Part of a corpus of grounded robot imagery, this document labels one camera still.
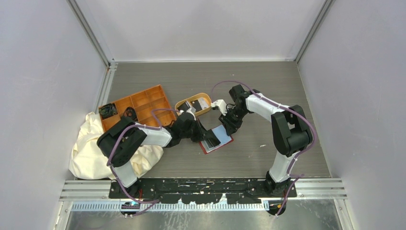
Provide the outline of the red leather card holder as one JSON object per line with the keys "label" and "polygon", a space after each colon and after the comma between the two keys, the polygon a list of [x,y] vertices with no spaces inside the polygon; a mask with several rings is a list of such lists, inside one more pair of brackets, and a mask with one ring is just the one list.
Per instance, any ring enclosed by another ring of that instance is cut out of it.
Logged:
{"label": "red leather card holder", "polygon": [[208,148],[206,143],[200,142],[200,146],[201,146],[204,154],[211,153],[211,152],[221,148],[222,146],[227,145],[228,143],[231,143],[234,141],[232,136],[228,136],[226,134],[226,129],[224,128],[223,125],[219,125],[215,128],[212,128],[211,130],[215,133],[215,135],[218,137],[218,139],[220,140],[221,143],[220,143],[220,145],[218,145],[216,147]]}

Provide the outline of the tan oval tray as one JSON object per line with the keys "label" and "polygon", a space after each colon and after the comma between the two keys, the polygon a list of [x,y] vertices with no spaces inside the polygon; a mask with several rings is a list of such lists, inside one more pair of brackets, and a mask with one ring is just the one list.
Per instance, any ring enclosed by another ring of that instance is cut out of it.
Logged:
{"label": "tan oval tray", "polygon": [[198,93],[175,104],[175,109],[180,111],[190,111],[196,117],[211,110],[211,98],[206,93]]}

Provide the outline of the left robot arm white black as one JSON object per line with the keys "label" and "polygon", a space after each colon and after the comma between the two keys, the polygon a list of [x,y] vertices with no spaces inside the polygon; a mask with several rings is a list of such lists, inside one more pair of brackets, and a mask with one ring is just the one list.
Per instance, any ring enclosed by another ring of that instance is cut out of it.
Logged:
{"label": "left robot arm white black", "polygon": [[107,166],[121,185],[121,192],[128,198],[138,195],[138,176],[132,169],[130,159],[143,145],[173,147],[182,139],[193,142],[208,141],[209,147],[221,142],[214,131],[207,130],[191,113],[183,112],[168,126],[152,127],[123,117],[97,140],[97,146],[108,158]]}

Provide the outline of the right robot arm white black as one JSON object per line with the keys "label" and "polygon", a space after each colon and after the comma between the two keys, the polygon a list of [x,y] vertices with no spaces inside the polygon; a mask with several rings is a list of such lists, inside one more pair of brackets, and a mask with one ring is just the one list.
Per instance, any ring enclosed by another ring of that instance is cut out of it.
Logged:
{"label": "right robot arm white black", "polygon": [[211,104],[212,108],[220,110],[219,120],[228,135],[237,132],[247,114],[258,114],[271,123],[277,153],[266,173],[264,187],[270,196],[277,197],[288,187],[298,156],[313,144],[315,129],[298,105],[288,107],[257,90],[246,91],[240,84],[232,87],[229,94],[233,104],[227,104],[224,100],[216,100]]}

